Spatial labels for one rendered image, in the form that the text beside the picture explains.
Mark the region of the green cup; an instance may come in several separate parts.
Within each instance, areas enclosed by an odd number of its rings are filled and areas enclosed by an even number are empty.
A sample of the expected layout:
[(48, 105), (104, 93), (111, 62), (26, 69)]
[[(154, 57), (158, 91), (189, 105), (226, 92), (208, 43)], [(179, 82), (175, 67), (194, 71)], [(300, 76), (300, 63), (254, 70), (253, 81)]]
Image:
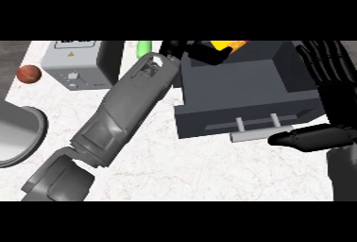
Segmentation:
[(152, 52), (152, 42), (139, 41), (138, 43), (138, 58), (141, 59), (144, 55)]

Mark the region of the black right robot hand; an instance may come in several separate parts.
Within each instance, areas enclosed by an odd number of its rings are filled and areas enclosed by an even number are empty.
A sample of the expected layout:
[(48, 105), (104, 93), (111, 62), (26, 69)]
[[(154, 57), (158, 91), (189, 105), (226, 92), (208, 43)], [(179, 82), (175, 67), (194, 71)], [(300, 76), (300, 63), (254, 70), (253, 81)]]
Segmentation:
[(357, 68), (340, 41), (304, 41), (296, 48), (319, 88), (328, 124), (273, 134), (272, 146), (313, 152), (357, 143)]

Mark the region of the grey round pot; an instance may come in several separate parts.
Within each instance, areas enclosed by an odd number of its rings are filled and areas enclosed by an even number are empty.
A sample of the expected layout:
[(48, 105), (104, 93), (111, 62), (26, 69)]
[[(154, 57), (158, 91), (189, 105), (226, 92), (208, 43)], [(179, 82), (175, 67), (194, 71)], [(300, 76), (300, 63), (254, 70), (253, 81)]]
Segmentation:
[(23, 163), (45, 140), (49, 121), (45, 112), (0, 100), (0, 168)]

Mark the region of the red-brown round fruit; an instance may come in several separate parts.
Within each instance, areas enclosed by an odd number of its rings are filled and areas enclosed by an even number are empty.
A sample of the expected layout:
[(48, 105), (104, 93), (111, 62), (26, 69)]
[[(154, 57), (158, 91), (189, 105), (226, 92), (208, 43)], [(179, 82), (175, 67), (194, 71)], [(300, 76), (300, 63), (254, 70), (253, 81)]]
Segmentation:
[(42, 71), (34, 65), (24, 65), (17, 70), (17, 78), (26, 84), (39, 82), (42, 78)]

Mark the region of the dark grey drawer front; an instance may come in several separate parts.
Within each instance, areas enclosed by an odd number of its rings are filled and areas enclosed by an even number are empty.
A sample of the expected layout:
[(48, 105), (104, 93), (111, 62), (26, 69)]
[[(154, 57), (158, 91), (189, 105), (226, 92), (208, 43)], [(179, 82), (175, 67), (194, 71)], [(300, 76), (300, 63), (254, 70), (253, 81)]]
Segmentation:
[(294, 100), (256, 106), (195, 111), (186, 105), (175, 108), (178, 135), (180, 139), (237, 132), (237, 119), (242, 119), (247, 130), (273, 127), (270, 115), (276, 113), (282, 126), (313, 121), (325, 115), (318, 98)]

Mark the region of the yellow and orange object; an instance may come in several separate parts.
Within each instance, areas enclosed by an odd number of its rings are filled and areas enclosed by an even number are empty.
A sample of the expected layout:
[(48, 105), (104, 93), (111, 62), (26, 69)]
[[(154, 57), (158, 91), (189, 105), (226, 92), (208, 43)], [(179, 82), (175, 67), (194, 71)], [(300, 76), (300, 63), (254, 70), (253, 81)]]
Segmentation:
[(226, 48), (235, 53), (245, 45), (248, 41), (211, 41), (211, 45), (217, 51), (223, 51)]

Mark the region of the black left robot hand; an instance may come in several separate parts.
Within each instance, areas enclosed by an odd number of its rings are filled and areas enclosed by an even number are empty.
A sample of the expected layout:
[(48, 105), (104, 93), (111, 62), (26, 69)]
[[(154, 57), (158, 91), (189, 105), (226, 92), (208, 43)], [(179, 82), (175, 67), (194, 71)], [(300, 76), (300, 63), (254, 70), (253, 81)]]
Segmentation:
[(203, 44), (201, 41), (189, 43), (188, 41), (163, 41), (160, 53), (169, 58), (180, 60), (183, 54), (188, 53), (189, 57), (198, 61), (203, 61), (211, 65), (219, 65), (228, 59), (234, 48), (225, 47), (222, 50), (216, 50), (213, 47)]

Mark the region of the pale grey box appliance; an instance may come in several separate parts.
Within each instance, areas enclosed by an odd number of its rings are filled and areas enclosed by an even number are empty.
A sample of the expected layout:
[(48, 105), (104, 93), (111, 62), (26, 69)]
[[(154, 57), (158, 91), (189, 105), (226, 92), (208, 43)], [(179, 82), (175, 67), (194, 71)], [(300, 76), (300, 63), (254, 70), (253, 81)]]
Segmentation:
[(70, 91), (111, 89), (123, 50), (124, 41), (54, 41), (40, 66)]

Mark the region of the dark grey open drawer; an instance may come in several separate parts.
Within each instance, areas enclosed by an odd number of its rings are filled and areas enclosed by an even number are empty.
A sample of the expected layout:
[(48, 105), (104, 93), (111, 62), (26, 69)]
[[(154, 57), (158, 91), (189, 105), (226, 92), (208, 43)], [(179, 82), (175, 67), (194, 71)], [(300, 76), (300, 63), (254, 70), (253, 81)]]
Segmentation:
[(182, 59), (182, 113), (281, 104), (300, 112), (321, 106), (319, 92), (297, 54), (297, 41), (253, 41), (219, 65)]

